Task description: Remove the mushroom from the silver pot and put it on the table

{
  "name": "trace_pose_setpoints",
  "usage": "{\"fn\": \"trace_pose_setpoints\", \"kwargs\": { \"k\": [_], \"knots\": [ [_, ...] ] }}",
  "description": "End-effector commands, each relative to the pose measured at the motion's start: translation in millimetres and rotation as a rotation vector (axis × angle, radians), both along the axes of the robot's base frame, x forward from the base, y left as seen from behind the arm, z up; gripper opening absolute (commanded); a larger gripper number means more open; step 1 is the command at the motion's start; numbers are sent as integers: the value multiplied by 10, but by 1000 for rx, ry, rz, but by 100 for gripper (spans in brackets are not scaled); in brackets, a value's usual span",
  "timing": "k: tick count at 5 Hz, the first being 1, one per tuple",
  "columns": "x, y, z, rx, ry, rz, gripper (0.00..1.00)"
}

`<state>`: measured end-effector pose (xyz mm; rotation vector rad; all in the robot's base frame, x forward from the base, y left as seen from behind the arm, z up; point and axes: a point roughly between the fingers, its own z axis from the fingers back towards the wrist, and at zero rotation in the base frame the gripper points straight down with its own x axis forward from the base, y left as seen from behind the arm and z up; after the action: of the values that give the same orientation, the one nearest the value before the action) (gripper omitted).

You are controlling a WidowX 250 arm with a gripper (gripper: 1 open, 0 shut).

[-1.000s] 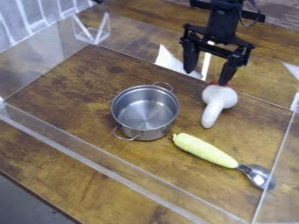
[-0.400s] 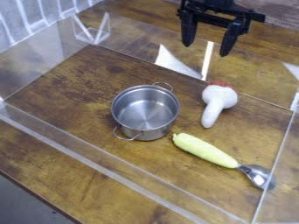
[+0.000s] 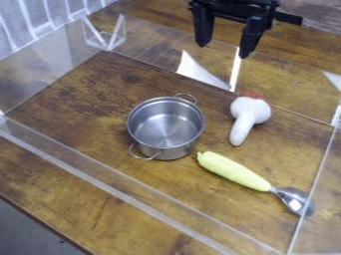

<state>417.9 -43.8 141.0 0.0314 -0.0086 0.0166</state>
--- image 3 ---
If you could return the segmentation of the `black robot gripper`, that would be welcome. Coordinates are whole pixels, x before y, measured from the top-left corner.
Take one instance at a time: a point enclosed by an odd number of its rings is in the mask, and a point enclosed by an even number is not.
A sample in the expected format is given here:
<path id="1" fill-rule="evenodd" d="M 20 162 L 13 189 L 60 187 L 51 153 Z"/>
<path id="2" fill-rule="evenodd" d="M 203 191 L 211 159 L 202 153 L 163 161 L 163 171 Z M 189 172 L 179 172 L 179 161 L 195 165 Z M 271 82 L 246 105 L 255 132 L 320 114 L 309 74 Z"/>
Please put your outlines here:
<path id="1" fill-rule="evenodd" d="M 197 44 L 201 47 L 209 44 L 214 18 L 246 23 L 238 56 L 241 59 L 247 58 L 257 47 L 265 29 L 271 26 L 278 6 L 278 0 L 189 0 Z"/>

